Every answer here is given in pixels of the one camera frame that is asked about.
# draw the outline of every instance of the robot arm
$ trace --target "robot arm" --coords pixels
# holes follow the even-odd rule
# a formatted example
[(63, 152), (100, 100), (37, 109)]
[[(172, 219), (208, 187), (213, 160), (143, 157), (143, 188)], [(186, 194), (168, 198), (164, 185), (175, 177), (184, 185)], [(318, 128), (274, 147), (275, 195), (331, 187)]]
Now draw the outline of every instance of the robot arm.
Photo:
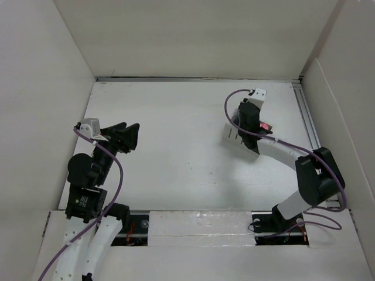
[[(241, 129), (268, 135), (272, 133), (260, 126), (260, 110), (265, 100), (265, 90), (255, 89), (238, 106), (233, 122)], [(312, 156), (305, 152), (289, 148), (276, 140), (259, 138), (238, 130), (238, 134), (247, 148), (253, 152), (272, 157), (294, 169), (297, 173), (298, 191), (294, 192), (283, 202), (272, 208), (272, 215), (259, 224), (267, 224), (267, 228), (280, 232), (290, 227), (300, 213), (319, 205), (339, 192), (339, 189), (324, 167)], [(342, 186), (343, 177), (337, 164), (327, 148), (313, 151), (333, 170)]]
[[(112, 155), (129, 153), (137, 146), (139, 124), (127, 127), (125, 122), (100, 129), (98, 119), (87, 118), (76, 129), (84, 137), (96, 140)], [(106, 214), (103, 205), (107, 191), (103, 185), (114, 159), (95, 146), (92, 156), (74, 155), (68, 163), (69, 198), (66, 207), (66, 232), (63, 248), (53, 280), (92, 281), (116, 235), (129, 224), (129, 207), (114, 203)], [(100, 222), (98, 231), (93, 226), (70, 243), (89, 225)]]

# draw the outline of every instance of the white table surface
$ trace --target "white table surface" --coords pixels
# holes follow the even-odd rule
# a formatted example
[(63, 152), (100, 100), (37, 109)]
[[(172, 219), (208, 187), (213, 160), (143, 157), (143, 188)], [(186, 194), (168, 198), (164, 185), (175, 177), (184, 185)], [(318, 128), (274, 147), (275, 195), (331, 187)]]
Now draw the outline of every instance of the white table surface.
[[(275, 136), (310, 147), (291, 83), (96, 82), (85, 117), (99, 118), (102, 128), (123, 121), (141, 124), (137, 149), (118, 155), (125, 180), (117, 201), (131, 210), (270, 210), (297, 190), (290, 168), (266, 156), (255, 159), (221, 140), (224, 100), (241, 88), (267, 90), (261, 120), (274, 126)], [(244, 97), (234, 96), (229, 111)], [(74, 153), (92, 150), (79, 139)], [(104, 185), (107, 202), (118, 178), (114, 164)], [(68, 195), (67, 182), (61, 210)]]

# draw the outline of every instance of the screw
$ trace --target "screw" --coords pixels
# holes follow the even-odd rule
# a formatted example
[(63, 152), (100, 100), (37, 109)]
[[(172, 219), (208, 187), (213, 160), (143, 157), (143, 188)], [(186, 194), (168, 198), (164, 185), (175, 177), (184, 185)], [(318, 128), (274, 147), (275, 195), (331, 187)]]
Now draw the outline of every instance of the screw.
[(253, 220), (253, 226), (260, 227), (260, 220), (258, 218)]
[(303, 226), (305, 225), (304, 220), (301, 219), (301, 218), (297, 218), (297, 219), (296, 219), (296, 223), (297, 223), (298, 226), (300, 226), (300, 227), (303, 227)]
[(141, 228), (148, 228), (148, 221), (147, 220), (141, 221)]

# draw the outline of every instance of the wire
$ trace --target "wire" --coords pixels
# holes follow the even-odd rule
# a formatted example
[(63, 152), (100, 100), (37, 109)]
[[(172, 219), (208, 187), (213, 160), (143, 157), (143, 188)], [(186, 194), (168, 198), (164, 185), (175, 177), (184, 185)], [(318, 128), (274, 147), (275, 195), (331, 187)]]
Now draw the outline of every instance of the wire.
[(279, 142), (281, 143), (282, 145), (284, 146), (287, 146), (289, 148), (293, 148), (293, 149), (297, 149), (297, 150), (301, 150), (303, 152), (306, 152), (307, 154), (311, 155), (312, 157), (314, 157), (317, 161), (319, 161), (323, 167), (327, 170), (327, 172), (330, 174), (330, 176), (332, 177), (332, 179), (335, 181), (340, 193), (341, 193), (341, 196), (342, 196), (342, 206), (339, 208), (339, 209), (328, 209), (326, 207), (320, 207), (320, 206), (316, 206), (314, 207), (315, 209), (321, 209), (321, 210), (326, 210), (326, 211), (330, 211), (330, 212), (335, 212), (335, 213), (338, 213), (338, 212), (342, 212), (343, 210), (345, 210), (346, 208), (346, 203), (347, 203), (347, 199), (346, 199), (346, 195), (345, 195), (345, 192), (344, 192), (344, 188), (342, 187), (338, 177), (335, 175), (335, 173), (333, 172), (333, 170), (323, 161), (323, 159), (321, 159), (318, 155), (316, 155), (315, 153), (313, 153), (312, 151), (306, 149), (306, 148), (303, 148), (301, 146), (298, 146), (298, 145), (294, 145), (292, 143), (289, 143), (289, 142), (286, 142), (284, 140), (280, 140), (280, 139), (276, 139), (274, 138), (273, 136), (267, 136), (267, 135), (259, 135), (257, 133), (253, 133), (253, 132), (250, 132), (250, 131), (247, 131), (247, 130), (244, 130), (242, 129), (241, 127), (239, 127), (238, 125), (236, 125), (232, 120), (231, 118), (229, 117), (229, 114), (228, 114), (228, 108), (227, 108), (227, 105), (228, 105), (228, 100), (235, 94), (237, 94), (238, 92), (251, 92), (251, 90), (249, 89), (240, 89), (240, 90), (237, 90), (237, 91), (234, 91), (232, 92), (231, 94), (228, 95), (228, 97), (225, 99), (225, 102), (224, 102), (224, 111), (225, 111), (225, 115), (228, 119), (228, 121), (235, 127), (237, 128), (239, 131), (241, 132), (244, 132), (244, 133), (247, 133), (251, 136), (256, 136), (257, 138), (261, 138), (261, 139), (269, 139), (271, 141), (274, 141), (274, 142)]
[[(76, 133), (80, 138), (83, 138), (85, 141), (88, 141), (90, 143), (93, 143), (94, 141), (92, 139), (89, 139), (88, 137), (82, 135), (78, 130), (77, 128), (74, 127), (74, 133)], [(74, 243), (76, 240), (78, 240), (80, 237), (82, 237), (87, 231), (90, 230), (90, 228), (92, 228), (93, 226), (97, 225), (97, 223), (101, 220), (101, 218), (103, 218), (103, 216), (105, 216), (106, 213), (108, 213), (108, 211), (110, 210), (110, 208), (112, 207), (112, 205), (115, 203), (120, 191), (121, 191), (121, 187), (122, 187), (122, 181), (124, 180), (124, 171), (122, 169), (122, 166), (121, 166), (121, 163), (120, 161), (118, 161), (118, 159), (110, 152), (108, 151), (106, 148), (102, 147), (99, 143), (95, 143), (95, 146), (97, 148), (99, 148), (100, 150), (102, 150), (105, 154), (107, 154), (110, 158), (113, 159), (113, 161), (116, 162), (119, 170), (120, 170), (120, 181), (118, 183), (118, 187), (117, 187), (117, 190), (116, 190), (116, 193), (113, 197), (113, 199), (110, 201), (110, 203), (108, 204), (108, 206), (104, 209), (104, 211), (99, 215), (99, 217), (97, 217), (91, 224), (89, 224), (84, 230), (82, 230), (81, 232), (79, 232), (73, 239), (71, 239), (69, 241), (69, 245)], [(64, 247), (61, 248), (60, 251), (58, 251), (55, 256), (51, 259), (51, 261), (48, 263), (48, 265), (46, 266), (46, 268), (43, 270), (42, 274), (40, 275), (40, 277), (38, 278), (38, 281), (42, 281), (43, 278), (46, 276), (48, 270), (51, 268), (51, 266), (53, 265), (53, 263), (59, 258), (59, 256), (69, 247), (69, 245), (64, 245)]]
[[(334, 213), (342, 212), (343, 210), (345, 210), (346, 203), (347, 203), (347, 198), (346, 198), (346, 194), (344, 192), (344, 188), (342, 187), (341, 182), (339, 181), (338, 177), (335, 175), (335, 173), (333, 172), (333, 170), (324, 162), (324, 160), (322, 158), (320, 158), (318, 155), (316, 155), (315, 153), (313, 153), (309, 149), (303, 148), (301, 146), (294, 145), (294, 144), (286, 142), (284, 140), (276, 139), (273, 136), (260, 135), (260, 134), (253, 133), (253, 132), (247, 131), (245, 129), (242, 129), (240, 126), (238, 126), (237, 124), (235, 124), (232, 121), (232, 119), (230, 118), (230, 116), (228, 114), (228, 100), (233, 95), (237, 94), (238, 92), (252, 92), (252, 90), (249, 90), (249, 89), (240, 89), (240, 90), (237, 90), (237, 91), (234, 91), (234, 92), (230, 93), (228, 95), (228, 97), (225, 99), (225, 102), (224, 102), (224, 112), (225, 112), (225, 115), (226, 115), (228, 121), (231, 123), (231, 125), (234, 126), (235, 128), (237, 128), (239, 131), (247, 133), (248, 135), (255, 136), (255, 137), (261, 138), (261, 139), (269, 139), (269, 140), (274, 141), (274, 142), (279, 142), (279, 143), (281, 143), (284, 146), (287, 146), (289, 148), (293, 148), (293, 149), (296, 149), (296, 150), (301, 150), (301, 151), (306, 152), (307, 154), (311, 155), (312, 157), (314, 157), (317, 161), (319, 161), (323, 165), (323, 167), (330, 174), (330, 176), (332, 177), (332, 179), (335, 181), (335, 183), (336, 183), (336, 185), (337, 185), (337, 187), (338, 187), (338, 189), (339, 189), (339, 191), (341, 193), (341, 196), (342, 196), (342, 206), (339, 209), (329, 209), (329, 208), (320, 207), (320, 206), (315, 206), (314, 209), (320, 209), (320, 210), (325, 210), (325, 211), (334, 212)], [(325, 218), (325, 219), (327, 219), (327, 220), (332, 221), (333, 223), (335, 223), (337, 225), (337, 227), (331, 227), (330, 225), (321, 224), (321, 223), (315, 222), (315, 221), (304, 221), (304, 224), (318, 225), (320, 227), (326, 227), (326, 228), (334, 229), (334, 230), (341, 230), (342, 229), (342, 226), (337, 221), (335, 221), (334, 219), (329, 218), (329, 217), (327, 217), (325, 215), (310, 213), (310, 212), (306, 212), (306, 211), (304, 212), (304, 214), (306, 214), (306, 215), (315, 215), (317, 217)], [(252, 226), (252, 224), (250, 224), (247, 229), (249, 229), (250, 231), (254, 232), (253, 230), (250, 229), (250, 226)], [(295, 225), (289, 227), (287, 230), (284, 230), (284, 231), (276, 233), (276, 234), (272, 234), (272, 235), (268, 235), (268, 236), (263, 236), (263, 238), (277, 237), (277, 236), (279, 236), (281, 234), (284, 234), (286, 232), (292, 231), (292, 229), (294, 229), (294, 228), (296, 228), (298, 226), (299, 226), (299, 224), (295, 224)]]

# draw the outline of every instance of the white wall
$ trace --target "white wall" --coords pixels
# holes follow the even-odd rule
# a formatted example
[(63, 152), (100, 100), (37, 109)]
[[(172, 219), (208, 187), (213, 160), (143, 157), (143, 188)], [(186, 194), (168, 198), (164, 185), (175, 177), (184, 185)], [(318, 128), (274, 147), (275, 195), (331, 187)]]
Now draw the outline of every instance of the white wall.
[(96, 76), (298, 78), (338, 0), (54, 0)]
[(57, 207), (93, 83), (52, 0), (0, 0), (0, 212)]
[(303, 86), (319, 139), (347, 183), (349, 207), (375, 276), (375, 2), (346, 1)]

